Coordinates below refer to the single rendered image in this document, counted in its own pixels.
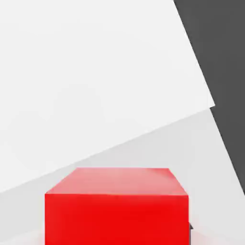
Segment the small red cube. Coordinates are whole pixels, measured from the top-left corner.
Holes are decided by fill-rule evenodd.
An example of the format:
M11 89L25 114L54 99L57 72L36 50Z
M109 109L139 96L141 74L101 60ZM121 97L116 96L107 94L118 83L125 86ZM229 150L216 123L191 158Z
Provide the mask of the small red cube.
M45 193L45 245L190 245L189 196L167 168L78 167Z

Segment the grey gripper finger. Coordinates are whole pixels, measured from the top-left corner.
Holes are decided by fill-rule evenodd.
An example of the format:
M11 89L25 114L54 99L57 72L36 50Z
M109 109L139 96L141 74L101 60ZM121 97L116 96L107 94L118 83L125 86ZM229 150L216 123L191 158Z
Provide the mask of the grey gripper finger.
M207 245L207 238L189 223L189 245Z

